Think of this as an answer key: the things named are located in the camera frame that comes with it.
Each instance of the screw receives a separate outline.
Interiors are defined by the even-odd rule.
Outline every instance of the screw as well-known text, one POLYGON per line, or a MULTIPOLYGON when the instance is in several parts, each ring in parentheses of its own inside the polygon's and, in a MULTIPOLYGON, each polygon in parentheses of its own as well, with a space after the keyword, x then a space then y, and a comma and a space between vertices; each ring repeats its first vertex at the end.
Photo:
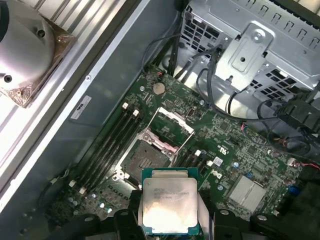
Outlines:
POLYGON ((8 83, 10 83, 11 81, 12 81, 12 76, 10 76, 10 75, 6 75, 6 76, 4 76, 4 81, 8 84, 8 83))
POLYGON ((256 40, 258 42, 258 41, 260 41, 262 39, 262 34, 259 33, 259 32, 255 32, 253 34, 253 38, 254 38, 254 40, 256 40))
POLYGON ((260 221, 267 221, 268 218, 266 216, 263 216, 263 215, 258 215, 256 216, 260 221))
POLYGON ((220 211, 220 213, 222 214, 222 215, 229 215, 229 211, 228 210, 221 210, 220 211))
POLYGON ((232 163, 232 166, 233 166, 235 169, 237 169, 237 168, 239 167, 239 163, 235 161, 234 163, 232 163))

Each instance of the chipset heatsink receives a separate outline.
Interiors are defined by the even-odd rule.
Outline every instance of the chipset heatsink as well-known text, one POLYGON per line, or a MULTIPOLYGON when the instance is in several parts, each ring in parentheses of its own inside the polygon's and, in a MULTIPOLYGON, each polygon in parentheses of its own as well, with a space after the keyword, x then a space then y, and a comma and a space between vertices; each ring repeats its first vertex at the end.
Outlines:
POLYGON ((142 223, 146 234, 198 234, 198 183, 188 170, 152 170, 143 179, 142 223))
POLYGON ((253 213, 266 192, 267 191, 257 183, 241 175, 232 187, 229 198, 253 213))

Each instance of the white label sticker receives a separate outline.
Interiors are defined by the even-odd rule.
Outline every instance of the white label sticker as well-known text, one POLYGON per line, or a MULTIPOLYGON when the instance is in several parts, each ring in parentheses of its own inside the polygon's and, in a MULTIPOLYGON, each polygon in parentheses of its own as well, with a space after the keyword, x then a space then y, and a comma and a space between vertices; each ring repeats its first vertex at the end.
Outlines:
POLYGON ((217 156, 216 156, 216 157, 214 158, 214 160, 213 160, 213 163, 214 163, 215 165, 217 165, 218 167, 220 167, 223 162, 224 162, 224 161, 223 161, 220 157, 217 157, 217 156))
POLYGON ((88 103, 90 102, 90 100, 91 100, 91 97, 86 95, 83 98, 83 100, 80 102, 79 106, 76 108, 74 113, 72 114, 71 119, 77 120, 80 117, 80 115, 82 114, 82 112, 85 110, 85 108, 88 105, 88 103))

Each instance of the cpu processor chip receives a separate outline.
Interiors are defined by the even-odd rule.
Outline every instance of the cpu processor chip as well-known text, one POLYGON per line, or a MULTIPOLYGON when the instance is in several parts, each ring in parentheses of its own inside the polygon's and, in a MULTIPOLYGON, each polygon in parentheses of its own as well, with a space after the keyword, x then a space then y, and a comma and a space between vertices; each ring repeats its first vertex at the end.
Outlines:
POLYGON ((188 233, 198 223, 194 178, 146 178, 143 182, 143 225, 153 233, 188 233))

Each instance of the capacitor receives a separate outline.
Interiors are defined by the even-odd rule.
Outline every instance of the capacitor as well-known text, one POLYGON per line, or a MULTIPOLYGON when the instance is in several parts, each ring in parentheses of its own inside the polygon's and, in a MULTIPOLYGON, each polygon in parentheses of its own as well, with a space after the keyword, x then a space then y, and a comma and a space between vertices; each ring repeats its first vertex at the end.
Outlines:
POLYGON ((232 166, 237 169, 239 167, 239 163, 235 161, 232 163, 232 166))
POLYGON ((298 196, 300 194, 300 190, 297 189, 295 186, 289 186, 288 192, 293 194, 294 196, 298 196))

